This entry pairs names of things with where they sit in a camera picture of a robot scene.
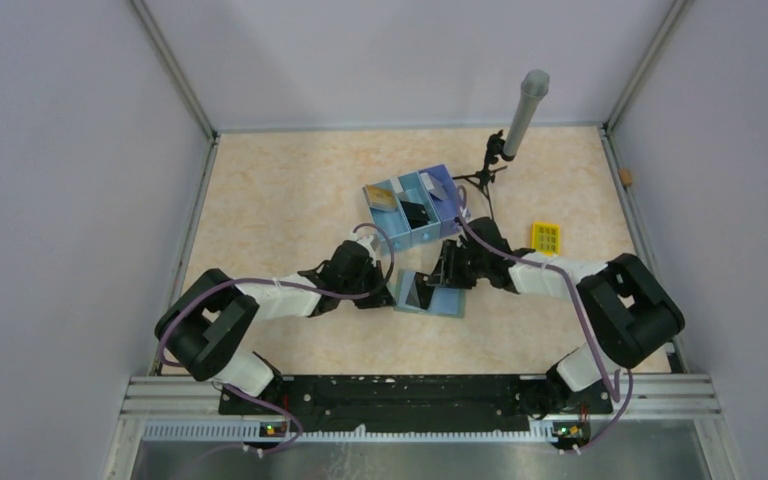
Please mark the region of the green leather card holder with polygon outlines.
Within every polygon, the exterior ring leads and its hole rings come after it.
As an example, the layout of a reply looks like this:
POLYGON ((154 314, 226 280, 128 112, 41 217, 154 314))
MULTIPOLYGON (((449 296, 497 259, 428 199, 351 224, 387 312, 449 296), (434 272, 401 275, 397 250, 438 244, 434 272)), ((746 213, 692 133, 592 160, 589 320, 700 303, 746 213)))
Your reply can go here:
POLYGON ((400 270, 393 293, 393 308, 402 313, 462 319, 466 291, 430 286, 426 279, 424 273, 400 270))

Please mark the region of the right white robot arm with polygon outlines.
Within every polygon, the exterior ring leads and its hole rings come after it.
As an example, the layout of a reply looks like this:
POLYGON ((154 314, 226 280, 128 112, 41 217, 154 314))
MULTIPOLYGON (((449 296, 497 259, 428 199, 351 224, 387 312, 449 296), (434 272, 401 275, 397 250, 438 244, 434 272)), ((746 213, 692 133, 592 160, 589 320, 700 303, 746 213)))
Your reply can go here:
POLYGON ((681 310, 636 255, 590 262, 513 249, 489 217, 443 242, 427 283, 468 290, 481 279, 510 293, 546 295, 573 306, 585 342, 547 371, 535 394, 543 411, 574 411, 597 383, 616 393, 621 370, 636 368, 685 327, 681 310))

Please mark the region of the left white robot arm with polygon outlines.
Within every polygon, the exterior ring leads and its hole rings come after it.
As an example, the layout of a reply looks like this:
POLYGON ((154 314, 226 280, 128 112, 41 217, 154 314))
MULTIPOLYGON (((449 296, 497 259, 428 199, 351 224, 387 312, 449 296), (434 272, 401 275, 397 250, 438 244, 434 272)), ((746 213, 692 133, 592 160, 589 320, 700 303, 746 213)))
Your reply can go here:
POLYGON ((159 351, 167 365, 184 369, 196 381, 210 381, 242 392, 257 413, 279 404, 279 371, 242 341, 255 322, 289 317, 313 318, 343 302, 358 309, 391 306, 392 269, 380 251, 395 248, 382 230, 353 230, 332 256, 318 266, 276 278, 233 279, 219 268, 201 274, 158 320, 159 351))

